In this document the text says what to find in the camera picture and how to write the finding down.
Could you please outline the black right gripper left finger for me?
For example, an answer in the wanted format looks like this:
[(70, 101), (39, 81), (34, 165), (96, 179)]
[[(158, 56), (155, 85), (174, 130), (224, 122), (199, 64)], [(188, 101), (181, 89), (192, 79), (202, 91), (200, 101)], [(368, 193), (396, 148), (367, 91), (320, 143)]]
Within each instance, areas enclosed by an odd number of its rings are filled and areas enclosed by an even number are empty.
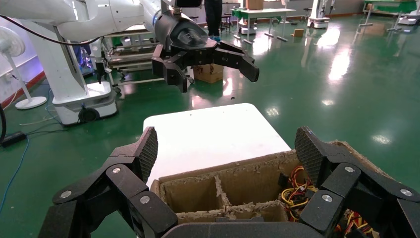
[(140, 238), (164, 236), (178, 218), (146, 184), (157, 154), (153, 127), (137, 142), (116, 147), (99, 169), (53, 196), (39, 237), (89, 238), (114, 212)]

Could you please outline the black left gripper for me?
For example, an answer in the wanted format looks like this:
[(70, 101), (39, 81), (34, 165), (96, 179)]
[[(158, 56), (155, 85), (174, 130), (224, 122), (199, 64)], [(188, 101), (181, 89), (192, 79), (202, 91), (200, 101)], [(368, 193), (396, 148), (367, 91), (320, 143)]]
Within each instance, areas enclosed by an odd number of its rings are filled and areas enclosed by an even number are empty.
[(181, 93), (187, 92), (189, 82), (184, 70), (193, 65), (215, 63), (239, 70), (250, 82), (259, 79), (260, 69), (243, 48), (225, 41), (217, 43), (184, 14), (162, 13), (154, 30), (160, 44), (152, 55), (152, 72)]

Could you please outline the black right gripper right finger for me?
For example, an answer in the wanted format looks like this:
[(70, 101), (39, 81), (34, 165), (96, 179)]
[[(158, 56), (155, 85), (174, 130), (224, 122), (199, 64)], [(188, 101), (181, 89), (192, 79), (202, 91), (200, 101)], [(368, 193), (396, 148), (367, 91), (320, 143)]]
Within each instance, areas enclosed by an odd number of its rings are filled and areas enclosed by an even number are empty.
[(420, 235), (420, 194), (368, 168), (346, 148), (326, 143), (307, 127), (297, 129), (295, 151), (317, 188), (299, 222), (326, 238), (346, 210), (358, 213), (382, 238)]

